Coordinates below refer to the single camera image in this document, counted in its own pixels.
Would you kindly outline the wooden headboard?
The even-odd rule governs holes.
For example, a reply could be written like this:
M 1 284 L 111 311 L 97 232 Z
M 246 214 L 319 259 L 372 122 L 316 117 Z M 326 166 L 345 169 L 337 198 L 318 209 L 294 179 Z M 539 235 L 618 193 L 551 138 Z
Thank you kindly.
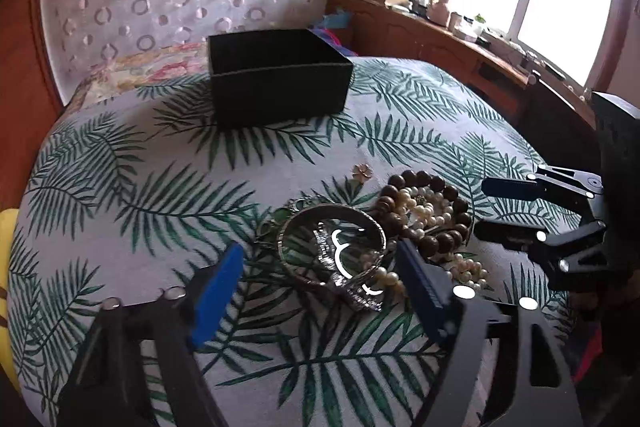
M 40 146 L 63 112 L 40 0 L 1 0 L 1 207 L 17 208 Z

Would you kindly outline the yellow plush toy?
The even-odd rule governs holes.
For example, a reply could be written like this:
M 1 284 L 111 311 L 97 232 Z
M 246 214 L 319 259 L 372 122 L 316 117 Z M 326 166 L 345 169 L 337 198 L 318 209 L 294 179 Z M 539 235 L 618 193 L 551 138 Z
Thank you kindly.
M 9 208 L 0 212 L 0 358 L 1 366 L 17 392 L 21 392 L 20 384 L 13 366 L 12 349 L 9 334 L 8 314 L 8 288 L 9 288 L 9 263 L 13 234 L 17 222 L 18 209 Z

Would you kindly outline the black jewelry box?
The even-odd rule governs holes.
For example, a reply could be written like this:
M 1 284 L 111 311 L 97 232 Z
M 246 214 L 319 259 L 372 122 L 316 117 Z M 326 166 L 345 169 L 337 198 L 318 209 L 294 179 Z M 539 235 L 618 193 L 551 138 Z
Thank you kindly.
M 354 64 L 309 29 L 207 38 L 217 126 L 262 127 L 341 113 Z

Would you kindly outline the floral quilt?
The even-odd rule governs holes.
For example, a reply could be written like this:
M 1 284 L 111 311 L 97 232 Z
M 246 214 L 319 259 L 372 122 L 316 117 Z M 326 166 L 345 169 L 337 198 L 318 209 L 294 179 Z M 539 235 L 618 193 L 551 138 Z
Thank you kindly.
M 207 71 L 207 44 L 204 41 L 115 58 L 96 66 L 89 77 L 78 84 L 64 114 L 76 113 L 147 84 L 154 86 Z

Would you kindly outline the wooden side cabinet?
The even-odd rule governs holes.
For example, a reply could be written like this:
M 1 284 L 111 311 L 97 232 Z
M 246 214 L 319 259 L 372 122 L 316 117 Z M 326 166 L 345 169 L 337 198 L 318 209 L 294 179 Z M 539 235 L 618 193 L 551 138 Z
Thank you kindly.
M 346 46 L 358 54 L 431 63 L 474 91 L 552 166 L 600 172 L 593 111 L 541 67 L 534 77 L 420 17 L 368 0 L 326 0 L 352 14 Z

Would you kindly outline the blue blanket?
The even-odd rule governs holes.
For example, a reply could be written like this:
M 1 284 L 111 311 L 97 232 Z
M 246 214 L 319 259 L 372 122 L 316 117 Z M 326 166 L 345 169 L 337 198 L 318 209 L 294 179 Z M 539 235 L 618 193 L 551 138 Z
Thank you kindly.
M 329 45 L 332 46 L 333 49 L 336 49 L 342 55 L 347 57 L 357 56 L 356 52 L 349 49 L 348 46 L 344 46 L 340 38 L 337 37 L 337 34 L 331 29 L 313 27 L 310 31 L 326 43 L 329 43 Z

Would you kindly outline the palm leaf bedspread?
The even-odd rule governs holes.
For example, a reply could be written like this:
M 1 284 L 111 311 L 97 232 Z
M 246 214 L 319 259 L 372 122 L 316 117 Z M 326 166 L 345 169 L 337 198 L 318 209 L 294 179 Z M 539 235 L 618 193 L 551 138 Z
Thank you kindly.
M 23 397 L 50 426 L 100 303 L 154 298 L 212 265 L 291 199 L 368 209 L 393 174 L 451 183 L 477 218 L 577 227 L 548 202 L 486 196 L 540 156 L 433 65 L 358 57 L 344 112 L 220 132 L 208 72 L 113 96 L 57 124 L 18 214 L 9 331 Z M 367 164 L 359 184 L 352 167 Z M 268 251 L 244 277 L 198 364 L 233 426 L 407 426 L 442 354 L 404 299 L 357 313 L 294 286 Z

